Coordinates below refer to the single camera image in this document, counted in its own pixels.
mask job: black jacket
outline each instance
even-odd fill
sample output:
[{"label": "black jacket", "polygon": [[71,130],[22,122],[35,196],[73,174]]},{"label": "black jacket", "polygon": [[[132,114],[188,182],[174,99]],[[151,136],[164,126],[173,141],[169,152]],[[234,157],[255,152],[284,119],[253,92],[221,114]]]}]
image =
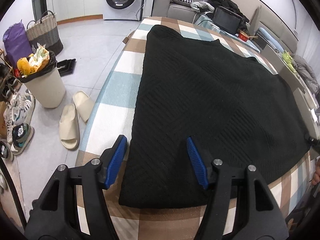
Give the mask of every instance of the black jacket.
[{"label": "black jacket", "polygon": [[226,9],[236,13],[237,15],[241,16],[242,20],[239,25],[239,30],[249,34],[248,28],[246,25],[246,23],[249,22],[249,19],[240,11],[240,9],[238,8],[238,5],[236,3],[234,3],[231,0],[208,0],[208,3],[210,5],[212,5],[214,8],[217,8],[218,6],[222,6]]}]

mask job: cardboard box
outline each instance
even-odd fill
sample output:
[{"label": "cardboard box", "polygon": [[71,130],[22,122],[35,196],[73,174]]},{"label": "cardboard box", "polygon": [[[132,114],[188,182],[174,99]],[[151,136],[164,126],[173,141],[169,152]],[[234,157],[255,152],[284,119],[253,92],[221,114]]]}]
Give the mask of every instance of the cardboard box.
[{"label": "cardboard box", "polygon": [[5,124],[5,120],[3,117],[3,113],[6,109],[6,104],[5,102],[0,102],[0,137],[3,139],[7,138],[7,126]]},{"label": "cardboard box", "polygon": [[132,37],[132,35],[134,34],[134,32],[135,32],[135,31],[131,32],[127,37],[125,37],[122,42],[123,42],[124,44],[127,44],[127,42],[128,42],[129,39]]}]

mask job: black cloth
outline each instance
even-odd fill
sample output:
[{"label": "black cloth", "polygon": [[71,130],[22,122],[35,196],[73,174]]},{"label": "black cloth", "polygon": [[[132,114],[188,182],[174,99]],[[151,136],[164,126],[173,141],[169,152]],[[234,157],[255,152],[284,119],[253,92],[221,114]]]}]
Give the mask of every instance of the black cloth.
[{"label": "black cloth", "polygon": [[288,84],[254,57],[155,25],[147,35],[119,204],[206,204],[188,136],[230,166],[254,164],[271,183],[309,150],[307,133]]},{"label": "black cloth", "polygon": [[208,0],[208,3],[212,5],[214,8],[218,6],[223,6],[224,8],[236,13],[237,15],[242,17],[242,20],[239,24],[239,30],[245,32],[249,35],[248,28],[246,23],[249,22],[249,19],[240,11],[238,5],[231,0]]}]

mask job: white slide sandal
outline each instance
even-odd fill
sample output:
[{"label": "white slide sandal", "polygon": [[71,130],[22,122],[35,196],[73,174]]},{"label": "white slide sandal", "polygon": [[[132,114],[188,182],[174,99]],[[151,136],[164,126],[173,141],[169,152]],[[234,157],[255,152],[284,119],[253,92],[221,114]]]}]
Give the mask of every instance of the white slide sandal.
[{"label": "white slide sandal", "polygon": [[90,117],[92,108],[94,106],[94,101],[89,98],[89,96],[84,93],[82,90],[76,92],[72,97],[77,111],[79,112],[82,120],[87,122]]},{"label": "white slide sandal", "polygon": [[75,149],[79,144],[79,124],[74,104],[66,105],[63,108],[60,123],[59,135],[63,146],[69,150]]}]

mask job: person's hand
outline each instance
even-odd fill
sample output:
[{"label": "person's hand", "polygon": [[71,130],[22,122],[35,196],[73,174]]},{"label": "person's hand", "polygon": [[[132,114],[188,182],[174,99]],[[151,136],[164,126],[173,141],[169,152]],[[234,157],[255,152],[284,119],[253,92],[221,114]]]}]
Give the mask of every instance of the person's hand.
[{"label": "person's hand", "polygon": [[320,182],[320,159],[317,161],[316,164],[316,171],[313,174],[311,184],[312,185],[317,185]]}]

